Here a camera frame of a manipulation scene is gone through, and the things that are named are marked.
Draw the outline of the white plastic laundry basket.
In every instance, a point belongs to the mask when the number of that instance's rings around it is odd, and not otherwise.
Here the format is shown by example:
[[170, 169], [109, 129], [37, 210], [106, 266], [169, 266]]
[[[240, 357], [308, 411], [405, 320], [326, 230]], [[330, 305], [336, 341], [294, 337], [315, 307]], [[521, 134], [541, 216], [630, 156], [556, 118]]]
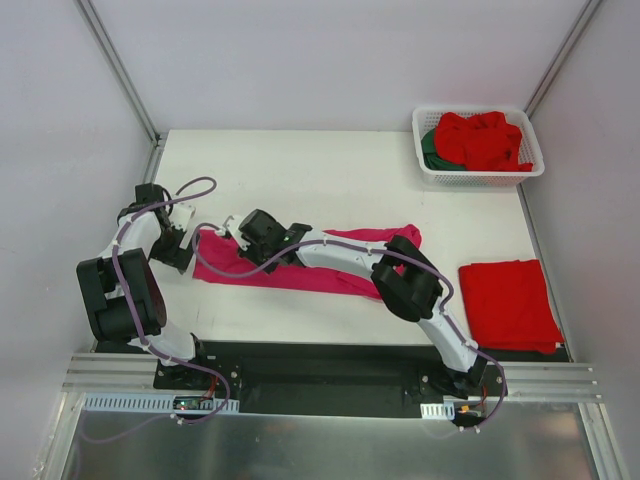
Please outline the white plastic laundry basket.
[[411, 126], [417, 163], [429, 183], [510, 188], [545, 171], [533, 126], [522, 110], [421, 106], [412, 112]]

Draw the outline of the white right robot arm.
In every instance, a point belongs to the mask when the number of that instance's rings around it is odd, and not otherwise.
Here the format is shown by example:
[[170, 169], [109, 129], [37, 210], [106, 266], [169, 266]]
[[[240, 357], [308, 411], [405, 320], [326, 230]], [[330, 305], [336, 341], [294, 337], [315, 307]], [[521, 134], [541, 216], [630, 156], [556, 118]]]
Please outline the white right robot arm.
[[286, 228], [263, 210], [225, 222], [240, 257], [267, 272], [279, 266], [324, 268], [370, 281], [387, 309], [415, 323], [436, 347], [441, 365], [428, 375], [437, 391], [466, 399], [485, 383], [487, 360], [448, 311], [452, 284], [410, 240], [365, 242], [307, 224]]

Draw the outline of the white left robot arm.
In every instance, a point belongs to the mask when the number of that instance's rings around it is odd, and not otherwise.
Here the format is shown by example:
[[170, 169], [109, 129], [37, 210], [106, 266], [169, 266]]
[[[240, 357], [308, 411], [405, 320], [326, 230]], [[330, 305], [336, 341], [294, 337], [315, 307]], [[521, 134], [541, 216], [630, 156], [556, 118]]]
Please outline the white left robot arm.
[[151, 260], [186, 272], [193, 248], [184, 247], [187, 224], [195, 209], [173, 206], [157, 184], [135, 187], [135, 200], [121, 210], [114, 238], [97, 257], [84, 260], [76, 275], [90, 329], [99, 342], [150, 349], [192, 389], [205, 386], [212, 366], [196, 355], [194, 336], [168, 318], [167, 308], [149, 265]]

